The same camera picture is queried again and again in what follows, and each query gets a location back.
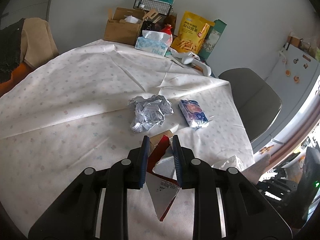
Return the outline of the open brown cardboard box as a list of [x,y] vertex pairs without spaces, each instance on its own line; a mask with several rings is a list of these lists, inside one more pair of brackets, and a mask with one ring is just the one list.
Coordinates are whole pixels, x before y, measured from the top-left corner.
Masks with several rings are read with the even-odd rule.
[[[127,22],[127,17],[138,19],[137,23]],[[142,9],[126,9],[118,7],[115,12],[108,9],[108,19],[104,32],[104,40],[134,46],[140,35],[143,22],[150,17],[150,12]]]

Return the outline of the blue snack wrapper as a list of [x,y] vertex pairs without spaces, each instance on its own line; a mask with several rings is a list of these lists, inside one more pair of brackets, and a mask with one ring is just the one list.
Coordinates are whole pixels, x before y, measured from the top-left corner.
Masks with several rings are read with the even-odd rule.
[[180,100],[178,107],[181,110],[189,127],[205,128],[209,125],[209,120],[197,101]]

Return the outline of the printed paper ball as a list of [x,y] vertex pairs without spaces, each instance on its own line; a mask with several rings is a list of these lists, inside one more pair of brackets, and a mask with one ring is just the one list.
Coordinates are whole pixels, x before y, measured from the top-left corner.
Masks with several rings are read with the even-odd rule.
[[135,133],[147,132],[156,125],[162,125],[165,117],[174,113],[171,102],[162,95],[152,95],[147,99],[137,96],[130,100],[129,108],[135,112],[130,125]]

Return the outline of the red white torn carton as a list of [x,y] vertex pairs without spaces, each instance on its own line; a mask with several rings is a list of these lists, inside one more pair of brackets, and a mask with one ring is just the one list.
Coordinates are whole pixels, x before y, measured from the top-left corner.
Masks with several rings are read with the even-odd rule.
[[148,157],[145,181],[156,216],[162,222],[180,190],[171,142],[167,136],[163,136]]

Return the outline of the green tall carton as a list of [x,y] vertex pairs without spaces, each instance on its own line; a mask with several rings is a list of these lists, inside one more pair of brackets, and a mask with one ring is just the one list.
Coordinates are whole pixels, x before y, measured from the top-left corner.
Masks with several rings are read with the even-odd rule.
[[204,43],[198,53],[202,60],[207,61],[208,57],[215,48],[218,40],[224,32],[227,24],[220,19],[214,21],[214,25],[210,26],[207,35],[204,38]]

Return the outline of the tan chair with black garment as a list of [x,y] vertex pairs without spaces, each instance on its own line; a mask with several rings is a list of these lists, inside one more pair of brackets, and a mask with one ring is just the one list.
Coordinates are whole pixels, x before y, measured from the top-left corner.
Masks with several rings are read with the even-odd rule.
[[1,95],[59,55],[49,23],[22,18],[1,30]]

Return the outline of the white floral tablecloth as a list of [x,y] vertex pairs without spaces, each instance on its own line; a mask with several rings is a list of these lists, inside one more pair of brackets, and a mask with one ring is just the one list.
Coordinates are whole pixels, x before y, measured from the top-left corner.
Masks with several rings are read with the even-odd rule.
[[[1,204],[24,235],[87,167],[103,170],[141,145],[129,101],[163,95],[174,113],[148,131],[171,130],[213,165],[253,150],[228,82],[123,44],[95,41],[37,68],[1,97]],[[195,100],[209,120],[191,128],[178,107]]]

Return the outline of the white refrigerator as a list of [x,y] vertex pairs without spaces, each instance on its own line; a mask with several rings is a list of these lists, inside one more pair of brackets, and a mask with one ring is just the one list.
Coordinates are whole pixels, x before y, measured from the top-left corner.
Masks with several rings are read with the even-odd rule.
[[319,62],[299,48],[286,43],[279,51],[279,59],[266,83],[282,101],[273,124],[254,142],[258,152],[284,130],[309,96],[319,76]]

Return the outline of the black pen cup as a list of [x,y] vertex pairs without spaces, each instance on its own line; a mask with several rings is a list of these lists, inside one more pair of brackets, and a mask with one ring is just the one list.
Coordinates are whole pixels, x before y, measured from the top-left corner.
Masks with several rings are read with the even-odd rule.
[[144,21],[140,31],[147,30],[153,31],[155,28],[155,24],[152,21]]

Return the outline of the grey upholstered chair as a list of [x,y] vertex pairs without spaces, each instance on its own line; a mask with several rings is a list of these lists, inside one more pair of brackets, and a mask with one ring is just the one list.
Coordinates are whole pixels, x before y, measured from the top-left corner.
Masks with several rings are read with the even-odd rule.
[[230,69],[221,73],[219,78],[230,83],[236,109],[250,142],[254,142],[280,113],[280,97],[249,68]]

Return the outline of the yellow snack bag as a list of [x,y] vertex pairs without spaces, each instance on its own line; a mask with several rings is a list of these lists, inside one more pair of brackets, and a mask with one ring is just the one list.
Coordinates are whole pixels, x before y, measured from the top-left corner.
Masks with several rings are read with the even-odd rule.
[[171,48],[178,53],[192,52],[197,54],[210,27],[214,25],[214,22],[186,11],[182,17],[178,35],[173,40]]

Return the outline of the blue tissue box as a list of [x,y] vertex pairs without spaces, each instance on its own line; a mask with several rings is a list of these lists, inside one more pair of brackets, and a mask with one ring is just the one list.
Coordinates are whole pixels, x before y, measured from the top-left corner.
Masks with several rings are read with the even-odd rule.
[[158,56],[165,56],[172,43],[172,35],[160,31],[143,30],[135,48]]

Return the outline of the red white vase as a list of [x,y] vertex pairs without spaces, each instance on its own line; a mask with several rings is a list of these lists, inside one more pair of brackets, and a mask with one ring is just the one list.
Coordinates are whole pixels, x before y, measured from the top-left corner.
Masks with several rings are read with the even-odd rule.
[[170,38],[173,39],[171,29],[172,29],[172,26],[171,26],[170,24],[166,24],[166,25],[164,26],[164,28],[161,29],[161,32],[168,34],[168,35],[170,36]]

